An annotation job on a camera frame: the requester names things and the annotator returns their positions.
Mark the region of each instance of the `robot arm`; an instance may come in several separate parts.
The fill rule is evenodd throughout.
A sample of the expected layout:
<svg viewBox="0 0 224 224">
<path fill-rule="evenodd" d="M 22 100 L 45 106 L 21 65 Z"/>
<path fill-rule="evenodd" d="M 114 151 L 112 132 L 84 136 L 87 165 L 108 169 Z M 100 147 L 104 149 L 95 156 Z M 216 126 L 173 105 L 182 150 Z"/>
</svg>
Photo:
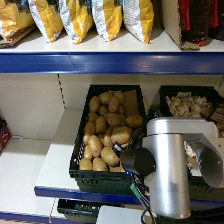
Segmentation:
<svg viewBox="0 0 224 224">
<path fill-rule="evenodd" d="M 149 164 L 145 164 L 146 160 L 142 165 L 137 162 L 146 154 L 145 157 L 151 158 L 148 153 L 140 153 L 143 149 L 126 151 L 121 157 L 121 163 L 130 172 L 137 168 L 135 173 L 140 175 L 142 170 L 151 169 L 149 173 L 144 172 L 144 184 L 150 189 L 152 211 L 170 218 L 187 218 L 190 216 L 190 199 L 184 141 L 195 151 L 207 184 L 224 187 L 224 150 L 221 146 L 211 144 L 209 139 L 214 138 L 218 139 L 218 130 L 214 123 L 205 119 L 155 118 L 148 122 L 147 137 L 142 141 L 144 150 L 147 149 L 153 155 L 155 172 Z"/>
</svg>

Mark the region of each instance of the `red packaging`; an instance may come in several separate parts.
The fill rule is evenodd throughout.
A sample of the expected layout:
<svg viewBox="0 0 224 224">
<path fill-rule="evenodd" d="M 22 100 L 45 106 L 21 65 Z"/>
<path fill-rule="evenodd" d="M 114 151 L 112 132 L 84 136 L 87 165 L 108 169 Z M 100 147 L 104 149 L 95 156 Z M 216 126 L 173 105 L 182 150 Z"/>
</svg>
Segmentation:
<svg viewBox="0 0 224 224">
<path fill-rule="evenodd" d="M 217 27 L 217 26 L 219 26 L 219 22 L 218 22 L 218 0 L 212 0 L 209 27 Z"/>
<path fill-rule="evenodd" d="M 178 0 L 181 31 L 190 30 L 189 0 Z"/>
<path fill-rule="evenodd" d="M 0 118 L 0 121 L 1 121 L 0 123 L 0 154 L 1 154 L 2 150 L 6 146 L 6 143 L 10 139 L 11 135 L 9 133 L 6 121 L 1 120 L 1 118 Z"/>
</svg>

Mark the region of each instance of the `blue shelf edge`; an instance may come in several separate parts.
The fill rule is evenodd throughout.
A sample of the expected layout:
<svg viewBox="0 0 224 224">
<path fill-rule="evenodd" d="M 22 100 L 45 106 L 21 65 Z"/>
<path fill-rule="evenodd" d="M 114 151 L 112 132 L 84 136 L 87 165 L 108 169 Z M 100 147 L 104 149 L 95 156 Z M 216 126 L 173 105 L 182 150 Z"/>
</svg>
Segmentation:
<svg viewBox="0 0 224 224">
<path fill-rule="evenodd" d="M 49 189 L 44 187 L 34 188 L 36 196 L 40 197 L 53 197 L 62 199 L 76 199 L 82 201 L 112 203 L 112 204 L 130 204 L 141 205 L 136 196 L 132 195 L 118 195 L 118 194 L 101 194 L 81 192 L 75 190 L 61 190 L 61 189 Z M 204 200 L 190 200 L 191 209 L 207 210 L 224 206 L 224 202 L 218 201 L 204 201 Z"/>
<path fill-rule="evenodd" d="M 18 222 L 49 223 L 49 218 L 50 214 L 49 217 L 47 217 L 47 216 L 37 216 L 30 214 L 0 212 L 0 219 L 14 220 Z"/>
<path fill-rule="evenodd" d="M 140 205 L 140 201 L 134 195 L 119 195 L 119 194 L 102 194 L 90 193 L 75 190 L 51 189 L 44 187 L 35 187 L 35 195 L 41 197 L 53 197 L 63 199 L 76 199 L 82 201 L 112 203 L 112 204 L 133 204 Z"/>
<path fill-rule="evenodd" d="M 0 73 L 224 75 L 224 52 L 0 53 Z"/>
</svg>

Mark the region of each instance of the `potato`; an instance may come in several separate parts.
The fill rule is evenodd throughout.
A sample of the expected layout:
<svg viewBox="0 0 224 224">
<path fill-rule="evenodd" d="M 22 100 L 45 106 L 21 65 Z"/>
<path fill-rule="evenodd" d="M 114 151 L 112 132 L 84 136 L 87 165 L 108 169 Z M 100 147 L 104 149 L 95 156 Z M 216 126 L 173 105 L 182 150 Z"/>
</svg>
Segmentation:
<svg viewBox="0 0 224 224">
<path fill-rule="evenodd" d="M 95 123 L 95 121 L 96 121 L 96 119 L 97 119 L 98 117 L 99 117 L 99 116 L 98 116 L 96 113 L 93 113 L 93 112 L 88 113 L 88 115 L 87 115 L 87 122 L 92 121 L 92 122 Z"/>
<path fill-rule="evenodd" d="M 122 117 L 117 113 L 107 113 L 104 115 L 109 126 L 120 127 L 122 125 Z"/>
<path fill-rule="evenodd" d="M 97 96 L 93 96 L 89 101 L 89 112 L 96 113 L 99 110 L 100 101 Z"/>
<path fill-rule="evenodd" d="M 100 116 L 103 116 L 104 114 L 108 113 L 108 108 L 105 105 L 100 105 L 99 111 L 98 111 Z"/>
<path fill-rule="evenodd" d="M 97 138 L 103 143 L 104 134 L 98 134 Z"/>
<path fill-rule="evenodd" d="M 130 128 L 140 128 L 143 124 L 143 118 L 140 115 L 132 115 L 126 118 L 126 125 Z"/>
<path fill-rule="evenodd" d="M 121 172 L 121 166 L 120 163 L 118 163 L 115 166 L 109 166 L 110 172 Z"/>
<path fill-rule="evenodd" d="M 110 113 L 116 113 L 119 109 L 119 99 L 116 96 L 112 96 L 109 100 L 108 111 Z"/>
<path fill-rule="evenodd" d="M 94 171 L 108 171 L 107 165 L 102 158 L 93 159 L 93 170 Z"/>
<path fill-rule="evenodd" d="M 108 105 L 111 97 L 112 97 L 112 93 L 109 93 L 109 92 L 101 93 L 99 95 L 100 102 L 103 105 Z"/>
<path fill-rule="evenodd" d="M 120 158 L 114 153 L 113 149 L 110 147 L 103 148 L 101 152 L 101 157 L 108 166 L 115 166 L 120 161 Z"/>
<path fill-rule="evenodd" d="M 90 136 L 89 148 L 94 157 L 99 157 L 103 148 L 103 143 L 97 138 L 96 135 Z"/>
<path fill-rule="evenodd" d="M 89 148 L 89 145 L 86 145 L 84 147 L 84 150 L 83 150 L 83 158 L 86 158 L 86 159 L 89 159 L 89 160 L 92 160 L 93 159 L 93 155 L 92 155 L 92 152 Z"/>
<path fill-rule="evenodd" d="M 88 122 L 84 127 L 83 133 L 83 143 L 88 145 L 89 138 L 91 135 L 94 135 L 96 132 L 96 126 L 93 122 Z"/>
<path fill-rule="evenodd" d="M 107 130 L 107 121 L 106 118 L 100 116 L 97 118 L 96 122 L 96 134 L 104 134 Z"/>
<path fill-rule="evenodd" d="M 119 99 L 119 104 L 124 104 L 125 101 L 125 95 L 122 92 L 114 92 L 113 96 L 116 96 Z"/>
<path fill-rule="evenodd" d="M 82 158 L 79 162 L 79 170 L 93 170 L 92 162 L 87 158 Z"/>
<path fill-rule="evenodd" d="M 124 107 L 122 107 L 122 106 L 120 105 L 119 108 L 118 108 L 117 113 L 118 113 L 118 114 L 124 114 Z"/>
<path fill-rule="evenodd" d="M 126 126 L 116 127 L 111 135 L 111 140 L 113 143 L 118 142 L 120 145 L 125 144 L 129 141 L 131 137 L 130 128 Z"/>
<path fill-rule="evenodd" d="M 121 162 L 119 162 L 116 166 L 109 166 L 110 172 L 125 172 Z"/>
<path fill-rule="evenodd" d="M 120 114 L 121 118 L 122 118 L 122 124 L 121 126 L 125 126 L 126 125 L 126 117 L 123 114 Z"/>
<path fill-rule="evenodd" d="M 111 135 L 112 135 L 112 132 L 113 132 L 113 127 L 109 126 L 105 132 L 105 135 L 104 135 L 104 138 L 103 138 L 103 144 L 104 146 L 107 146 L 107 147 L 113 147 L 113 142 L 111 141 Z"/>
</svg>

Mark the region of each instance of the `white shelf back panel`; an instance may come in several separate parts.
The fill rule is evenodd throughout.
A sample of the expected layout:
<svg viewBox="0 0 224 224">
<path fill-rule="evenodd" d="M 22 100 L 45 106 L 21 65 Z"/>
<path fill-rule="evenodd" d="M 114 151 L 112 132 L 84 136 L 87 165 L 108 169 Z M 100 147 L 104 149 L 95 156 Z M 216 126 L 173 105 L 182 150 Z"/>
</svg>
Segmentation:
<svg viewBox="0 0 224 224">
<path fill-rule="evenodd" d="M 222 76 L 63 74 L 60 81 L 66 108 L 82 110 L 91 84 L 120 84 L 140 85 L 147 109 L 150 105 L 159 106 L 158 91 L 161 85 L 214 86 L 218 91 Z"/>
<path fill-rule="evenodd" d="M 64 111 L 57 75 L 1 75 L 0 114 L 13 135 L 52 140 Z"/>
</svg>

